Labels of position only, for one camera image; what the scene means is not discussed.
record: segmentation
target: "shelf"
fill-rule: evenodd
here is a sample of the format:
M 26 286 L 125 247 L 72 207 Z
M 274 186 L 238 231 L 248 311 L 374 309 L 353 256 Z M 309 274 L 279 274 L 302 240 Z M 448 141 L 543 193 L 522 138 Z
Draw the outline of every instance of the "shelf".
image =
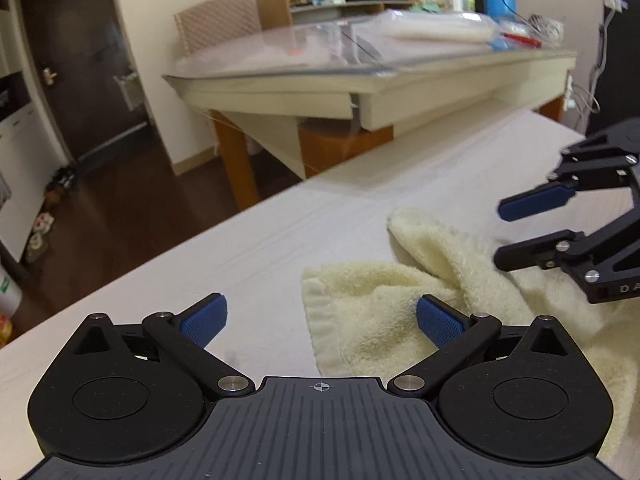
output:
M 414 2 L 409 0 L 360 0 L 357 2 L 345 2 L 341 5 L 300 5 L 290 8 L 292 14 L 298 14 L 300 12 L 313 12 L 314 10 L 327 10 L 327 9 L 341 9 L 343 7 L 369 7 L 369 6 L 383 6 L 383 7 L 411 7 L 415 5 Z

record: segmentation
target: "plastic bag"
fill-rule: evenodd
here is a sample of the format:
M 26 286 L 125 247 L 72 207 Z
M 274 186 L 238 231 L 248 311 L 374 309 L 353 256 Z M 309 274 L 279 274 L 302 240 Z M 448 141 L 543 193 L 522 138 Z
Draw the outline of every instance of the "plastic bag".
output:
M 379 34 L 398 40 L 439 40 L 462 43 L 489 43 L 500 27 L 488 16 L 473 12 L 428 14 L 387 10 L 370 24 Z

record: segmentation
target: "towel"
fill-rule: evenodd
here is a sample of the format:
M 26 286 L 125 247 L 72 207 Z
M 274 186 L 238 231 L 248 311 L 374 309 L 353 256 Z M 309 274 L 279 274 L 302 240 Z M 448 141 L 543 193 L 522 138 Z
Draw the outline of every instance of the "towel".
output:
M 355 262 L 307 269 L 303 303 L 324 376 L 379 376 L 383 383 L 436 351 L 420 331 L 415 305 L 433 294 L 464 314 L 488 312 L 506 325 L 556 316 L 607 388 L 614 419 L 599 458 L 615 455 L 638 383 L 640 300 L 592 305 L 559 269 L 495 269 L 500 245 L 402 208 L 388 229 L 399 244 L 395 262 Z

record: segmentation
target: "door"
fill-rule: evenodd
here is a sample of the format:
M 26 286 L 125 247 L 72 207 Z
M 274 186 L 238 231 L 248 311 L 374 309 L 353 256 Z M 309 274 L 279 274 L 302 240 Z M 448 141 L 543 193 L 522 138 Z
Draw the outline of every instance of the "door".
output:
M 21 0 L 42 87 L 75 158 L 146 121 L 114 76 L 130 73 L 113 0 Z

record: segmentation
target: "cabinet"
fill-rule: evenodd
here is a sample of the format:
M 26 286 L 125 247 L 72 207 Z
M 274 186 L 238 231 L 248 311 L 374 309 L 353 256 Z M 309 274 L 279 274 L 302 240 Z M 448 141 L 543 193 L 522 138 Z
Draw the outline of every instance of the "cabinet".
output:
M 22 70 L 14 23 L 8 10 L 0 10 L 0 77 Z
M 58 161 L 40 119 L 29 104 L 0 123 L 0 173 L 11 198 L 0 208 L 0 242 L 20 261 L 44 189 Z

